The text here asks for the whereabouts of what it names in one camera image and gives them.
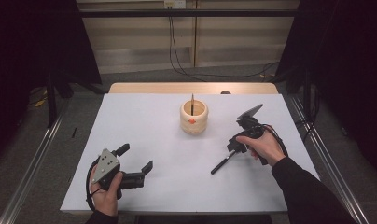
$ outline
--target black cable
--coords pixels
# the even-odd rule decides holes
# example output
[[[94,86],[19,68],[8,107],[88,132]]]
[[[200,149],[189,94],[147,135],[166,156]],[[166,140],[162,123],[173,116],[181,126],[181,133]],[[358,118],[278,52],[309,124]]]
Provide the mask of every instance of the black cable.
[[[278,82],[282,82],[282,81],[285,81],[288,76],[290,76],[293,72],[295,72],[296,70],[300,69],[301,66],[300,65],[297,65],[297,66],[291,66],[289,69],[287,69],[286,71],[284,71],[283,73],[271,78],[270,80],[268,80],[268,82],[271,82],[271,83],[278,83]]]
[[[286,146],[282,140],[282,138],[279,137],[278,133],[276,132],[276,130],[271,126],[271,125],[268,125],[268,124],[261,124],[261,126],[267,130],[268,132],[270,132],[272,134],[272,136],[275,138],[275,140],[278,142],[279,146],[281,147],[282,149],[282,152],[284,153],[284,155],[286,157],[288,157],[288,153],[287,153],[287,149],[286,149]]]
[[[314,96],[314,105],[313,105],[313,108],[311,110],[311,115],[310,115],[312,123],[310,125],[310,128],[307,130],[306,134],[302,138],[302,142],[305,142],[308,134],[314,129],[314,124],[316,122],[317,114],[319,113],[319,109],[320,109],[320,96],[319,96],[319,91],[318,91],[317,88],[315,89],[314,93],[315,93],[315,96]]]
[[[87,204],[89,205],[89,208],[90,208],[92,211],[95,211],[95,205],[93,205],[93,202],[92,202],[92,195],[93,195],[96,191],[98,191],[99,189],[97,189],[97,190],[96,190],[95,192],[93,192],[93,193],[90,192],[90,176],[91,176],[91,172],[92,172],[93,167],[95,167],[95,165],[98,164],[98,161],[99,161],[99,158],[96,159],[96,160],[92,163],[92,165],[91,165],[89,171],[87,172],[87,179],[86,179],[86,192],[87,192],[87,200],[86,200],[86,201],[87,201]]]
[[[191,75],[189,75],[183,68],[182,66],[180,65],[180,61],[179,61],[179,58],[177,57],[177,51],[176,51],[176,43],[175,43],[175,31],[174,31],[174,20],[172,19],[172,17],[169,17],[169,61],[171,63],[171,66],[173,67],[173,69],[178,73],[178,74],[181,74],[181,75],[184,75],[184,76],[187,76],[187,77],[191,77],[193,79],[197,79],[199,81],[202,81],[202,82],[205,82],[205,80],[203,79],[200,79],[200,78],[197,78],[197,77],[193,77]],[[175,67],[174,67],[174,63],[172,62],[172,43],[174,43],[174,49],[175,49],[175,57],[177,59],[177,64],[179,65],[180,69],[182,70],[181,71],[178,71]]]
[[[263,79],[262,79],[262,82],[264,82],[265,81],[265,78],[266,78],[266,71],[268,70],[268,69],[270,69],[270,68],[272,68],[272,66],[273,65],[275,65],[275,64],[277,64],[277,63],[266,63],[266,64],[264,64],[264,66],[263,66]]]
[[[180,64],[180,61],[179,61],[179,57],[177,56],[177,51],[176,51],[176,43],[175,43],[175,28],[174,28],[174,19],[172,17],[169,17],[169,29],[170,29],[170,45],[169,45],[169,60],[170,60],[170,63],[171,63],[171,66],[173,67],[173,69],[181,74],[181,75],[185,75],[185,76],[188,76],[188,77],[191,77],[191,78],[194,78],[194,79],[197,79],[197,80],[200,80],[202,82],[206,82],[206,80],[203,80],[201,78],[198,78],[198,77],[195,77],[195,76],[200,76],[200,77],[238,77],[238,78],[242,78],[242,77],[254,77],[254,76],[258,76],[258,75],[261,75],[263,73],[265,73],[267,70],[269,70],[273,65],[275,64],[278,64],[279,62],[273,62],[273,63],[266,63],[264,64],[263,66],[263,70],[260,71],[260,72],[257,72],[255,74],[249,74],[249,75],[244,75],[244,76],[223,76],[223,75],[215,75],[215,74],[201,74],[201,73],[194,73],[194,74],[189,74],[186,72],[185,69],[183,69],[183,67],[181,66]],[[174,44],[174,50],[175,50],[175,57],[176,57],[176,60],[177,60],[177,64],[179,65],[179,68],[181,71],[177,70],[172,62],[172,44]]]

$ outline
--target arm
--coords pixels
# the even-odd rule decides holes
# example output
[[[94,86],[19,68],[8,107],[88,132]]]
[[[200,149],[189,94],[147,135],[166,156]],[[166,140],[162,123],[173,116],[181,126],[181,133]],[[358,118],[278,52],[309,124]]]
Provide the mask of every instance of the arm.
[[[292,223],[355,223],[325,185],[285,157],[268,131],[259,139],[238,136],[236,140],[255,149],[252,150],[255,159],[260,155],[272,166]]]
[[[91,171],[92,179],[95,174],[96,166]],[[92,198],[96,211],[91,215],[86,224],[117,224],[117,190],[122,180],[122,172],[116,173],[108,191],[100,189],[98,183],[91,184]]]
[[[272,168],[292,223],[355,223],[335,195],[290,158]]]

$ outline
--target metal frame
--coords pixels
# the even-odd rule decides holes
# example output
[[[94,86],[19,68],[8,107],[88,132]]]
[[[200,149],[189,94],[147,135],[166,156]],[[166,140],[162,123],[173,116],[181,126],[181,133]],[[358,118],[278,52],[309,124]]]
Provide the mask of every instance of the metal frame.
[[[122,18],[122,17],[296,17],[293,9],[81,9],[82,18]]]
[[[55,120],[54,124],[46,130],[40,146],[29,164],[23,178],[15,190],[13,196],[10,198],[2,216],[0,217],[0,224],[13,224],[22,208],[22,205],[28,195],[31,186],[33,185],[36,175],[40,169],[42,161],[46,157],[49,147],[54,139],[55,134],[61,125],[63,115],[65,114],[67,107],[69,106],[70,100],[63,102],[60,115]]]
[[[303,105],[297,96],[291,98],[293,105],[295,106],[296,112],[299,114],[300,119],[305,119],[305,114],[303,112]],[[304,123],[304,127],[308,132],[310,129],[310,137],[316,148],[317,153],[319,154],[322,162],[325,164],[328,173],[330,174],[331,180],[333,181],[337,191],[340,193],[342,200],[345,204],[345,207],[348,209],[348,212],[351,216],[357,221],[357,223],[369,223],[358,203],[354,193],[348,187],[348,184],[345,182],[340,170],[338,169],[336,163],[331,158],[331,155],[328,153],[328,149],[323,143],[322,139],[319,136],[315,127],[311,128],[309,123]]]

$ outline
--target hand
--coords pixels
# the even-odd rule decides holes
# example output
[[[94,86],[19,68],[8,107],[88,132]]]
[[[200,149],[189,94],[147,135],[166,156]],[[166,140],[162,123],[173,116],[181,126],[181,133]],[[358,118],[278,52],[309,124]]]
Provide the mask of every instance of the hand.
[[[256,150],[251,150],[252,156],[255,158],[255,160],[257,160],[258,155],[260,155],[267,160],[270,166],[274,166],[285,157],[278,142],[268,130],[266,130],[258,139],[253,139],[246,136],[237,136],[235,139],[239,143],[246,144],[252,149]]]
[[[91,171],[91,177],[90,180],[92,180],[92,177],[95,175],[96,166],[93,167]],[[114,176],[109,190],[98,190],[101,186],[99,183],[96,184],[90,184],[91,185],[91,192],[96,193],[92,195],[93,203],[95,205],[95,209],[102,212],[105,215],[115,217],[117,215],[117,190],[119,189],[119,184],[122,180],[122,172],[117,172]]]

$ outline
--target person's right hand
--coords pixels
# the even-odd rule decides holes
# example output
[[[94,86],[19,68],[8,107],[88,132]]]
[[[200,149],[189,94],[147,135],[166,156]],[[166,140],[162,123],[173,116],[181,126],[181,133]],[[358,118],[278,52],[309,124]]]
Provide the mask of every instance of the person's right hand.
[[[246,144],[250,146],[251,149],[256,150],[252,150],[252,156],[255,159],[258,159],[258,155],[260,155],[267,160],[270,166],[274,166],[285,157],[278,142],[268,130],[266,130],[258,139],[249,138],[246,136],[237,136],[235,139],[239,143]]]

